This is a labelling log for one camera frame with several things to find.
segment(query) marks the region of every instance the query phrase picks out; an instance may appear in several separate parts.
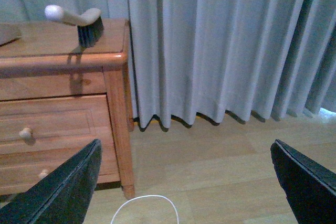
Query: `wooden drawer knob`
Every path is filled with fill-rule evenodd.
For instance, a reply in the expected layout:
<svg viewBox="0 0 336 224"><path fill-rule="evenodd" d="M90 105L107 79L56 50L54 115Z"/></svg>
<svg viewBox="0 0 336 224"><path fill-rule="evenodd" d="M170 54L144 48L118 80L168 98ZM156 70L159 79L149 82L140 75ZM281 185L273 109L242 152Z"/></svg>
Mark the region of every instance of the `wooden drawer knob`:
<svg viewBox="0 0 336 224"><path fill-rule="evenodd" d="M38 175L38 177L40 179L43 179L43 178L47 177L48 174L49 174L49 171L47 169L43 169L42 172Z"/></svg>
<svg viewBox="0 0 336 224"><path fill-rule="evenodd" d="M24 128L19 132L19 136L28 145L33 145L35 143L35 139L33 137L33 130L31 128Z"/></svg>

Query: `brush handle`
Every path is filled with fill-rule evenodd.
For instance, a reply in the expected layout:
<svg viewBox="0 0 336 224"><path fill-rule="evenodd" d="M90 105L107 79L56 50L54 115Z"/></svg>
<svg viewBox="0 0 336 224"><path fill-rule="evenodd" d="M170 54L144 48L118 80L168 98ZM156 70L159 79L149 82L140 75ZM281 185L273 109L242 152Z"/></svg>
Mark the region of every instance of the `brush handle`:
<svg viewBox="0 0 336 224"><path fill-rule="evenodd" d="M51 21L64 23L74 26L88 26L94 23L101 14L101 10L97 8L88 9L82 15L76 15L64 10L58 5L48 5L44 13L46 18Z"/></svg>

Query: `white cord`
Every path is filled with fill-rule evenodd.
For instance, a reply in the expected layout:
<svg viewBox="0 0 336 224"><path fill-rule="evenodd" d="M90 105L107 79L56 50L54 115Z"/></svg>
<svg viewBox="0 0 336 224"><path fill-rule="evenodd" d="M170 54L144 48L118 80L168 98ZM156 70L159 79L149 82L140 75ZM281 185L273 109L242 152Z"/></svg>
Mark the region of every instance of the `white cord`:
<svg viewBox="0 0 336 224"><path fill-rule="evenodd" d="M177 213L177 209L176 209L174 203L173 203L170 199L168 199L167 197L162 196L162 195L145 195L145 196L140 196L140 197L137 197L137 198L130 199L130 200L126 201L124 204L122 204L122 205L119 207L119 209L117 210L117 212L114 214L114 216L113 216L112 221L111 221L110 224L113 224L115 217L117 216L117 214L118 214L118 212L121 210L121 208L123 208L123 206L125 206L125 205L128 204L129 202L134 201L134 200L136 200L136 199L148 198L148 197L159 197L159 198L163 198L163 199L168 200L169 203L173 206L173 208L174 208L174 210L175 210L175 213L176 213L176 219L177 219L177 224L180 224L180 221L179 221L179 219L178 219L178 218L179 218L179 217L178 217L179 214Z"/></svg>

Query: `brush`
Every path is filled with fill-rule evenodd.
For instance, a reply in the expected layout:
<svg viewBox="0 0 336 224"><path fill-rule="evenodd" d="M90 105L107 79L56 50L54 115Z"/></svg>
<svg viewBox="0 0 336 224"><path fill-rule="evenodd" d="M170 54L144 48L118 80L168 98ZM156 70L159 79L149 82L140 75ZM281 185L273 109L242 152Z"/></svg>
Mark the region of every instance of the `brush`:
<svg viewBox="0 0 336 224"><path fill-rule="evenodd" d="M81 47L93 47L101 37L104 27L100 17L101 10L88 9L82 15L72 14L58 5L48 5L45 15L48 20L77 26L78 41Z"/></svg>

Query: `wooden floor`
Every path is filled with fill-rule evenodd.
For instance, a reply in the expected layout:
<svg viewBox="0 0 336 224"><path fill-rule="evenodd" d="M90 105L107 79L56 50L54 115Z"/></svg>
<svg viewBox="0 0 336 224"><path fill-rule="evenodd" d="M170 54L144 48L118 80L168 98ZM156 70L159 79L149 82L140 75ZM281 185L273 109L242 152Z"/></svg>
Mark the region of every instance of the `wooden floor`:
<svg viewBox="0 0 336 224"><path fill-rule="evenodd" d="M185 224L297 223L270 157L276 138L336 172L336 116L287 117L245 125L226 115L213 126L196 119L191 129L172 122L168 132L152 123L131 133L136 195L167 196ZM126 200L120 188L95 191L85 224L109 224ZM163 199L139 199L114 222L176 223Z"/></svg>

